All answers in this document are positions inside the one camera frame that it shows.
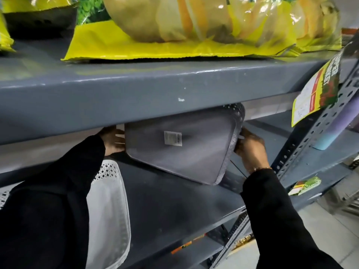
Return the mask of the green yellow shelf label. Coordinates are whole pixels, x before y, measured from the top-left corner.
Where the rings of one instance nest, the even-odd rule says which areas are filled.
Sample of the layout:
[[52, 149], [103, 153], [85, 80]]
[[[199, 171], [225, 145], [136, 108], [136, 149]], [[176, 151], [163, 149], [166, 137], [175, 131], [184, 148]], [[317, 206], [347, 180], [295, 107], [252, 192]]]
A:
[[289, 196], [299, 196], [321, 185], [322, 180], [318, 176], [296, 182], [289, 190]]

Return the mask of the white perforated plastic basket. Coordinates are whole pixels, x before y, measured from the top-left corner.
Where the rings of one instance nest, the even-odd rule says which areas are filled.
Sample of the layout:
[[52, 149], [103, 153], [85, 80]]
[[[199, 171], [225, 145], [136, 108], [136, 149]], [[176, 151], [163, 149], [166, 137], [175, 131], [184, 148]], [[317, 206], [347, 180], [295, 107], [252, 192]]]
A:
[[87, 194], [89, 244], [85, 268], [119, 269], [131, 246], [131, 224], [123, 178], [114, 160], [103, 160]]

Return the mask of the orange shelf price tag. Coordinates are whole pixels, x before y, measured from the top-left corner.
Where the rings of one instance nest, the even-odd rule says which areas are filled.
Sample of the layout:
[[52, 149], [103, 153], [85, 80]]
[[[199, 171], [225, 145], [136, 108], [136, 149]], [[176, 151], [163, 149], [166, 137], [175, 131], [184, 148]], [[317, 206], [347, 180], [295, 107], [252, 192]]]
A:
[[193, 244], [194, 242], [196, 242], [196, 241], [198, 241], [198, 240], [204, 238], [206, 235], [207, 235], [207, 233], [204, 233], [203, 235], [200, 235], [200, 236], [194, 238], [193, 240], [191, 240], [191, 241], [189, 241], [189, 242], [187, 242], [187, 243], [181, 245], [180, 247], [178, 247], [178, 248], [176, 248], [176, 249], [173, 249], [173, 250], [171, 251], [171, 254], [174, 255], [175, 253], [177, 253], [177, 252], [179, 252], [180, 250], [182, 250], [182, 249], [188, 247], [189, 245]]

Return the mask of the dark grey metal shelf board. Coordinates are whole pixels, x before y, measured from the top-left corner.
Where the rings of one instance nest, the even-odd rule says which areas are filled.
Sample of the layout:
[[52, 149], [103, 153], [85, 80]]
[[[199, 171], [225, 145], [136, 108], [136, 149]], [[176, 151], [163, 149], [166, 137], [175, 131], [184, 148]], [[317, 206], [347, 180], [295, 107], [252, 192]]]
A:
[[[268, 160], [287, 141], [290, 112], [282, 112], [244, 122], [244, 127], [264, 139]], [[359, 152], [359, 133], [345, 129], [325, 150], [313, 149], [302, 158], [309, 174], [323, 175], [321, 185], [293, 201], [295, 206], [329, 187], [331, 177], [324, 170]], [[223, 249], [223, 240], [214, 239], [221, 224], [233, 222], [245, 205], [240, 196], [244, 174], [241, 159], [232, 154], [227, 171], [218, 185], [202, 185], [131, 160], [125, 153], [108, 158], [120, 169], [128, 201], [131, 246], [119, 269], [194, 269]], [[18, 170], [0, 170], [0, 195], [17, 183], [45, 169], [49, 163]], [[183, 250], [171, 254], [190, 239], [207, 235]]]

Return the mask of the yellow red hanging sign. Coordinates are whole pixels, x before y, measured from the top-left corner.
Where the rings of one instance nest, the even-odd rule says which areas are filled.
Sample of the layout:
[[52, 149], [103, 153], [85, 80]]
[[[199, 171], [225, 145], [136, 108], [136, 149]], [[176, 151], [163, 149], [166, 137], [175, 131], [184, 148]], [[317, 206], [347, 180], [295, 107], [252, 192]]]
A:
[[326, 62], [305, 84], [292, 107], [291, 126], [337, 102], [343, 51]]

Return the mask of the grey perforated metal upright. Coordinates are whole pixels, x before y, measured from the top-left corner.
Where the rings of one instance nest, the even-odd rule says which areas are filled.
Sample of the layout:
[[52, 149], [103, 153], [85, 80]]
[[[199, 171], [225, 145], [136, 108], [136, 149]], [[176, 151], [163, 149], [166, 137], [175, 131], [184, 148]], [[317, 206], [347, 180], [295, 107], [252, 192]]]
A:
[[[304, 167], [302, 158], [306, 158], [306, 154], [312, 152], [312, 147], [318, 138], [343, 110], [344, 106], [356, 95], [358, 89], [359, 57], [356, 57], [353, 68], [349, 70], [348, 76], [344, 78], [344, 82], [339, 89], [338, 99], [335, 103], [329, 104], [327, 107], [310, 114], [298, 122], [274, 160], [272, 168], [285, 188], [311, 176], [307, 167]], [[236, 242], [245, 237], [246, 231], [250, 227], [251, 222], [245, 209], [240, 213], [240, 216], [232, 226], [228, 238], [224, 239], [225, 244], [223, 249], [214, 255], [211, 262], [207, 260], [208, 269], [217, 269], [218, 265], [228, 256], [230, 251], [233, 250]]]

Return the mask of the purple blue rolled mat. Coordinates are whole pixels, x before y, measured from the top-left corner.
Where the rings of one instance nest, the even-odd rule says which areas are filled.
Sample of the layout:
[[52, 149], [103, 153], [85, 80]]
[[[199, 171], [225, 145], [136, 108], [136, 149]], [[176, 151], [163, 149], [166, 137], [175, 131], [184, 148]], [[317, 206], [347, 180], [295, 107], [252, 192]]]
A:
[[326, 131], [322, 133], [313, 148], [322, 151], [326, 150], [358, 114], [359, 103], [348, 103]]

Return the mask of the white sticker label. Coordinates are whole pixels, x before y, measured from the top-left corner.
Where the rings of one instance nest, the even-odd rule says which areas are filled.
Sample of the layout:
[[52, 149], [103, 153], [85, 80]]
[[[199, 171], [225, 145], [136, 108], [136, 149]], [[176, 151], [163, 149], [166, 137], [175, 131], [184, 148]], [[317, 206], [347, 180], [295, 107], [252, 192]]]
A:
[[182, 147], [182, 133], [164, 131], [164, 144]]

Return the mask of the yellow bag corner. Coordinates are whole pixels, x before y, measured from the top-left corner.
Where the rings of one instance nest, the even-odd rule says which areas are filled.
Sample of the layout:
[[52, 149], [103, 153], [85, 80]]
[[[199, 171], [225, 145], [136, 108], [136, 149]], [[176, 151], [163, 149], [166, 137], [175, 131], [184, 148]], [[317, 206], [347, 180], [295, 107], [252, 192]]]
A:
[[7, 23], [0, 10], [0, 52], [13, 52], [16, 51], [12, 48], [14, 40], [11, 38], [8, 30]]

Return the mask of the grey plastic basket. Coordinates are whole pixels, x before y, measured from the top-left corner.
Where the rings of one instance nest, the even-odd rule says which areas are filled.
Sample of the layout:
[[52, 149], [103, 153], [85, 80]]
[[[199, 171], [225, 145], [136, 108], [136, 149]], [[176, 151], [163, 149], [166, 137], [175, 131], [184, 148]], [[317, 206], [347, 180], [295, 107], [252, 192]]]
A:
[[[124, 124], [130, 158], [206, 185], [221, 182], [245, 119], [241, 103]], [[182, 147], [164, 144], [164, 131], [182, 133]]]

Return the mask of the black and yellow bag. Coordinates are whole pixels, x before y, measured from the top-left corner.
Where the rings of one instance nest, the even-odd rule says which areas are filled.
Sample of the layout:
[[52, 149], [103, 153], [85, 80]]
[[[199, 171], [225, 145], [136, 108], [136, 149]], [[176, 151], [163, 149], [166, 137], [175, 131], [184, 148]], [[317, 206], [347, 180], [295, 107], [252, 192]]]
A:
[[79, 0], [0, 0], [0, 13], [12, 38], [49, 38], [74, 26], [78, 3]]

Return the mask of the person's right hand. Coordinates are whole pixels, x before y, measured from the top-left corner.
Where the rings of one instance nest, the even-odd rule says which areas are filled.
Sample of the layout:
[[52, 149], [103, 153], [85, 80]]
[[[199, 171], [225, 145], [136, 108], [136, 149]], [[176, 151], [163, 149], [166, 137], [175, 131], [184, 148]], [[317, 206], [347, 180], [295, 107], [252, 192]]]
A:
[[241, 157], [243, 165], [249, 174], [262, 169], [271, 169], [264, 140], [256, 134], [254, 134], [253, 139], [253, 150], [251, 153], [237, 154]]

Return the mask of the person's left hand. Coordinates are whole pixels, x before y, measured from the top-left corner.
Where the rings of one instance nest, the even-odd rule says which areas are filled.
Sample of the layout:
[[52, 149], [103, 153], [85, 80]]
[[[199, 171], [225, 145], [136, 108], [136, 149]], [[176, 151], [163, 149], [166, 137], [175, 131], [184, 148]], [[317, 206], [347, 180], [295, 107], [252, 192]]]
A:
[[114, 152], [114, 129], [116, 126], [107, 126], [104, 127], [101, 131], [99, 131], [99, 133], [97, 135], [100, 136], [100, 138], [102, 139], [102, 141], [104, 142], [104, 146], [105, 146], [105, 157], [110, 156], [114, 153], [119, 153], [119, 152]]

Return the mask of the person's right forearm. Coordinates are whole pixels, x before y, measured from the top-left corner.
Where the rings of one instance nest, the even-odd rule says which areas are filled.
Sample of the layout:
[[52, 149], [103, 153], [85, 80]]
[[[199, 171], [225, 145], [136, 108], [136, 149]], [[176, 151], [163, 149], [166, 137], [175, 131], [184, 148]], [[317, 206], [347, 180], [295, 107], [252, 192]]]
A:
[[343, 269], [318, 248], [272, 169], [252, 173], [241, 196], [260, 253], [256, 269]]

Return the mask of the person's left forearm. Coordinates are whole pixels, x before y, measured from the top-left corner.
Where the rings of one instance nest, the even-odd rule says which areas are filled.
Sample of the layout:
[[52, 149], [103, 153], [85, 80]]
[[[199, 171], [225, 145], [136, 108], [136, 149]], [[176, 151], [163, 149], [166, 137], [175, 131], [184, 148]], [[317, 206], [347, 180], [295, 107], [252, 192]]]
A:
[[86, 268], [87, 194], [104, 156], [92, 135], [11, 190], [0, 209], [0, 269]]

